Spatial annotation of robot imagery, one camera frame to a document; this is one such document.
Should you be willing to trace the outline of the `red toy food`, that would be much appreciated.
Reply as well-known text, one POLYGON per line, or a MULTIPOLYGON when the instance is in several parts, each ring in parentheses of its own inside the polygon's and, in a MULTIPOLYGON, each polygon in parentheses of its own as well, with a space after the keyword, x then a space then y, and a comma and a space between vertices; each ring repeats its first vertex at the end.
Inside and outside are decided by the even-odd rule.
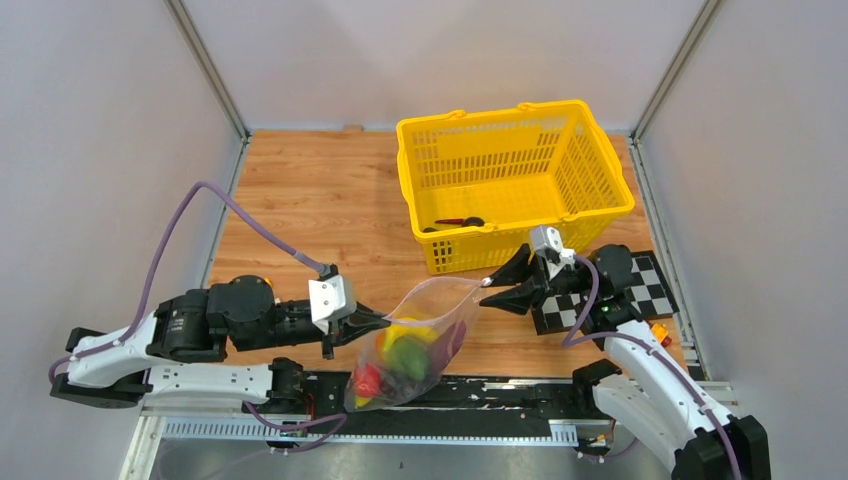
POLYGON ((374 364, 358 366, 353 372, 352 380, 356 398, 372 399, 382 394, 381 369, 374 364))

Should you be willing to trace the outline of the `dark toy grapes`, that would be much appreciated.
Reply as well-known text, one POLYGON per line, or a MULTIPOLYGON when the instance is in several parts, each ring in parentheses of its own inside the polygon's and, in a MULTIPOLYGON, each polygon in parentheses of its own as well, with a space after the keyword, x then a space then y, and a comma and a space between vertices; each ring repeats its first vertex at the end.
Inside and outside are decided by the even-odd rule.
POLYGON ((420 396, 425 387, 425 382, 404 373, 382 371, 378 398, 386 405, 402 405, 420 396))

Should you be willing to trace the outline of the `yellow toy banana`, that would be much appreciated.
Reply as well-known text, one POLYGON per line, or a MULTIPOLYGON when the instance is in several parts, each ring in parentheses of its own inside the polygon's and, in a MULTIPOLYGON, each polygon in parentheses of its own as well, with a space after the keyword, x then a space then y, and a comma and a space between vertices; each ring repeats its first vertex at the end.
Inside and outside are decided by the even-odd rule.
POLYGON ((377 335, 375 346, 379 352, 385 353, 388 352, 392 348, 392 345, 400 339, 417 340, 425 345, 429 345, 434 343, 438 338, 438 332, 430 327, 410 327, 406 325, 392 324, 377 335))

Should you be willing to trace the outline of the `clear zip top bag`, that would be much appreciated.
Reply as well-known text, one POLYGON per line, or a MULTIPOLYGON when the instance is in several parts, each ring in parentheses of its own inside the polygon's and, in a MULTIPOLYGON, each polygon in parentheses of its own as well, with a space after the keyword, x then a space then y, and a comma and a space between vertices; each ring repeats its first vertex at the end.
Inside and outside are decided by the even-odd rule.
POLYGON ((482 311, 484 282, 428 279, 385 316, 389 325, 364 337, 348 380, 344 408, 364 412, 407 404, 435 387, 482 311))

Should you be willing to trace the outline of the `purple toy eggplant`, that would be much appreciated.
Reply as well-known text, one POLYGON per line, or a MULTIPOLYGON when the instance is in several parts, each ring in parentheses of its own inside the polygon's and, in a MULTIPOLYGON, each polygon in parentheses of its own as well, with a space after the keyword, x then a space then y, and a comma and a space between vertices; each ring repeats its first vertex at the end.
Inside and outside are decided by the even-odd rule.
POLYGON ((431 373, 441 373, 444 371, 447 365, 461 349, 466 334, 466 323, 457 322, 448 327, 436 339, 436 341, 428 347, 431 373))

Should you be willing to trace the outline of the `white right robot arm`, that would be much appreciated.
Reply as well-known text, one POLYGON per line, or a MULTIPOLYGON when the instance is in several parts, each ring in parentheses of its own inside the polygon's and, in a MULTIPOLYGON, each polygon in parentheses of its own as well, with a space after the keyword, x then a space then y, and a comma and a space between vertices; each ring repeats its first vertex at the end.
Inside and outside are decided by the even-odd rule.
POLYGON ((751 415, 735 415, 693 380, 627 298, 632 263, 624 245, 582 257, 523 244, 484 279, 499 291, 480 304, 524 314, 550 297, 578 295, 578 316, 563 345, 593 343, 607 357, 574 371, 577 413, 603 413, 622 424, 673 479, 771 478, 765 427, 751 415))

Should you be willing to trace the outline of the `green toy mango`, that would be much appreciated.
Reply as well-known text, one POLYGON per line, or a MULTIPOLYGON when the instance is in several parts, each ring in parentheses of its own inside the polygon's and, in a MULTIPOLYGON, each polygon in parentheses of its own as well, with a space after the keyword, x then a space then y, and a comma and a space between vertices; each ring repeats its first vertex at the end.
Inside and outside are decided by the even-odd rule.
POLYGON ((400 339, 385 353, 386 364, 394 371, 401 372, 416 380, 423 381, 430 371, 430 358, 427 348, 417 340, 400 339))

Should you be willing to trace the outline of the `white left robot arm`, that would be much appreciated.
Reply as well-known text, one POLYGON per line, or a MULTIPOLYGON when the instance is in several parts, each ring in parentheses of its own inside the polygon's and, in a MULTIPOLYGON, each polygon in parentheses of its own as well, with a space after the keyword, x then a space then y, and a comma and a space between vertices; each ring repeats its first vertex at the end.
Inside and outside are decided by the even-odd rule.
POLYGON ((243 275, 162 302, 136 328, 105 334, 74 329, 65 372, 51 396, 102 409, 124 409, 148 398, 222 399, 244 409, 287 414, 306 409, 301 364, 277 357, 268 364, 225 364, 237 351, 318 344, 325 359, 335 348, 389 321, 354 299, 350 282, 332 275, 308 283, 306 300, 281 301, 271 283, 243 275))

